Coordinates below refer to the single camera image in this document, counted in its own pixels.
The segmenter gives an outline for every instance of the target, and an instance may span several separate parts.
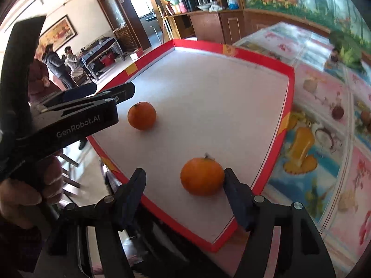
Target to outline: framed painting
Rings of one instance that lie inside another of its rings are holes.
[[[57,51],[65,43],[77,35],[68,15],[55,22],[47,31],[40,36],[38,48],[36,49],[36,58],[41,60],[48,44],[53,44],[54,51]]]

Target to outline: silver bolt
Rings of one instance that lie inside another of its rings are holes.
[[[256,201],[257,203],[262,203],[264,202],[264,196],[256,195],[254,196],[254,201]]]
[[[67,206],[66,206],[66,209],[67,210],[73,210],[75,209],[76,207],[76,204],[75,203],[69,203]]]
[[[115,198],[112,195],[107,195],[107,196],[104,197],[103,201],[105,203],[112,203],[114,201],[114,199]]]
[[[301,203],[299,203],[299,202],[295,202],[294,203],[294,208],[295,209],[298,209],[298,210],[301,210],[301,209],[303,209],[303,205]]]

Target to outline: red tray border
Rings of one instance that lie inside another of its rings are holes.
[[[190,48],[190,49],[197,49],[208,51],[212,53],[219,53],[224,54],[229,57],[236,57],[242,60],[246,60],[261,66],[265,66],[269,69],[275,70],[280,72],[286,76],[288,76],[288,89],[286,94],[286,100],[282,110],[281,121],[279,124],[279,129],[277,130],[276,137],[273,140],[273,144],[271,146],[270,153],[266,159],[266,162],[260,172],[259,178],[255,185],[253,186],[254,194],[260,194],[263,191],[265,184],[268,181],[268,178],[273,170],[273,167],[276,163],[278,158],[279,151],[283,144],[283,140],[286,135],[286,127],[288,126],[288,119],[290,116],[291,106],[294,99],[294,68],[283,64],[282,62],[272,59],[270,57],[245,50],[240,49],[238,47],[229,46],[229,45],[222,45],[212,42],[204,42],[204,41],[190,41],[190,40],[171,40],[169,42],[164,43],[163,45],[153,49],[149,53],[143,55],[139,58],[136,62],[128,66],[125,70],[119,73],[115,78],[113,78],[110,82],[108,82],[101,90],[104,91],[111,87],[123,84],[124,82],[128,81],[131,77],[133,77],[139,70],[143,69],[146,65],[150,62],[154,61],[162,54],[166,53],[168,50],[174,47],[181,47],[181,48]],[[99,144],[95,141],[92,136],[88,137],[91,145],[97,152],[97,154],[108,160],[110,163],[110,170],[114,173],[116,178],[121,181],[122,183],[127,183],[128,178],[125,177],[112,163],[109,157],[105,154],[105,152],[101,149]],[[169,225],[173,230],[180,233],[190,241],[192,241],[195,245],[199,246],[200,248],[210,251],[216,252],[218,251],[223,244],[231,237],[234,231],[237,229],[237,222],[233,218],[231,223],[227,226],[227,228],[221,233],[221,235],[217,238],[217,240],[213,243],[210,243],[203,238],[199,237],[198,235],[194,234],[193,232],[189,231],[187,228],[183,227],[181,224],[176,222],[172,217],[162,211],[159,207],[157,207],[153,202],[151,202],[146,196],[142,196],[141,202],[143,203],[146,208],[152,212],[157,218],[164,221],[167,225]]]

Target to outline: forest mural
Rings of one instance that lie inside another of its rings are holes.
[[[279,11],[350,35],[371,53],[371,32],[351,0],[245,0],[246,7]]]

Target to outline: maroon clothing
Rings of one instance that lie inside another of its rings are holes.
[[[28,73],[28,97],[31,103],[40,100],[53,92],[61,91],[52,81],[50,81],[50,86],[48,88],[44,87],[42,81],[44,76],[49,78],[48,67],[41,61],[34,59],[29,66]]]

